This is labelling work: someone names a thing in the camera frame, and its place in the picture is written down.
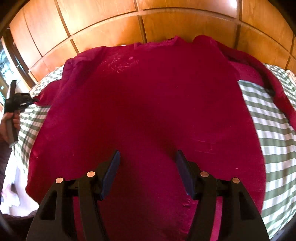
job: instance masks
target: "red fabric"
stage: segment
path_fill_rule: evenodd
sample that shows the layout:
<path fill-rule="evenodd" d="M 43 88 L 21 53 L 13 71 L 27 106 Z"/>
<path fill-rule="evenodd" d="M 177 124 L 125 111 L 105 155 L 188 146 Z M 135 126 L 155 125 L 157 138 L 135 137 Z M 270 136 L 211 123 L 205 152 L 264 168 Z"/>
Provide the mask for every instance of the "red fabric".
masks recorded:
<path fill-rule="evenodd" d="M 230 60 L 251 65 L 267 86 L 279 88 L 256 59 L 206 36 L 99 47 L 69 59 L 62 79 L 39 96 L 51 109 L 30 154 L 28 194 L 41 202 L 57 177 L 79 178 L 118 149 L 118 173 L 100 202 L 110 240 L 184 240 L 196 202 L 174 162 L 181 149 L 216 178 L 240 178 L 261 210 L 264 158 L 237 84 L 243 71 Z M 75 213 L 82 240 L 77 203 Z"/>

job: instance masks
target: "checkered bedsheet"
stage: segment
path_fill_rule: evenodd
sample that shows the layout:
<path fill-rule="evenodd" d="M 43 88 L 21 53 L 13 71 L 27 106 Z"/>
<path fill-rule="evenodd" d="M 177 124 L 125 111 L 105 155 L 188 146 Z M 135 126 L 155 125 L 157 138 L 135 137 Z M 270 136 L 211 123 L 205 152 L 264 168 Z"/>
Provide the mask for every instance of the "checkered bedsheet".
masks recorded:
<path fill-rule="evenodd" d="M 296 109 L 296 86 L 285 70 L 266 67 L 280 80 L 285 94 Z M 48 74 L 31 91 L 36 96 L 48 83 L 62 77 L 63 67 Z M 266 192 L 261 216 L 272 238 L 296 212 L 296 132 L 285 115 L 275 106 L 270 93 L 254 83 L 238 82 L 252 116 L 261 144 L 266 168 Z M 21 114 L 19 142 L 14 152 L 19 167 L 28 173 L 29 155 L 49 108 L 32 105 Z"/>

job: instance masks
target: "wooden headboard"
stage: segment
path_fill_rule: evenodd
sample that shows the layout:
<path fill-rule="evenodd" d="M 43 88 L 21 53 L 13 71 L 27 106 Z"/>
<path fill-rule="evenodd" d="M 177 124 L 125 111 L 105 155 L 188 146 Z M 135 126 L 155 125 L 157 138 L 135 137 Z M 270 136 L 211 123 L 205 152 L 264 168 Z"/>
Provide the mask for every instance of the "wooden headboard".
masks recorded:
<path fill-rule="evenodd" d="M 38 81 L 86 49 L 200 34 L 296 72 L 295 36 L 268 0 L 30 0 L 10 30 Z"/>

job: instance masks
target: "dark sleeve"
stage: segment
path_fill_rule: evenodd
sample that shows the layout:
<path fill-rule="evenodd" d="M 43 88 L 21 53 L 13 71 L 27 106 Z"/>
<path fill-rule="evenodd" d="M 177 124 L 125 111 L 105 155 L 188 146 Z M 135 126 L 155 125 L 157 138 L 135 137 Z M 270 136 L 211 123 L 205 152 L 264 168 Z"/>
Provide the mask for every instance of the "dark sleeve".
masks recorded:
<path fill-rule="evenodd" d="M 5 178 L 5 169 L 10 157 L 10 153 L 11 148 L 9 148 L 8 144 L 5 141 L 0 140 L 0 199 Z"/>

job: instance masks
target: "copper screw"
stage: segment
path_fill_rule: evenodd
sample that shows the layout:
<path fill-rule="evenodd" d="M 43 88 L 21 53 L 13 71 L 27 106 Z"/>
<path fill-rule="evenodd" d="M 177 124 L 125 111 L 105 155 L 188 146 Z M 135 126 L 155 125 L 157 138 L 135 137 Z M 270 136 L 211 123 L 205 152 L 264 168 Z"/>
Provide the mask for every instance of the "copper screw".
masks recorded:
<path fill-rule="evenodd" d="M 207 172 L 205 172 L 205 171 L 201 172 L 200 175 L 202 177 L 208 177 L 209 176 L 209 174 Z"/>
<path fill-rule="evenodd" d="M 88 176 L 88 177 L 93 177 L 95 174 L 96 174 L 95 172 L 88 172 L 88 173 L 87 173 L 87 176 Z"/>
<path fill-rule="evenodd" d="M 240 180 L 239 180 L 237 177 L 234 177 L 234 178 L 232 179 L 232 181 L 233 181 L 234 183 L 236 183 L 236 184 L 239 184 L 239 182 L 240 182 Z"/>
<path fill-rule="evenodd" d="M 61 183 L 64 179 L 62 177 L 59 177 L 56 179 L 56 183 Z"/>

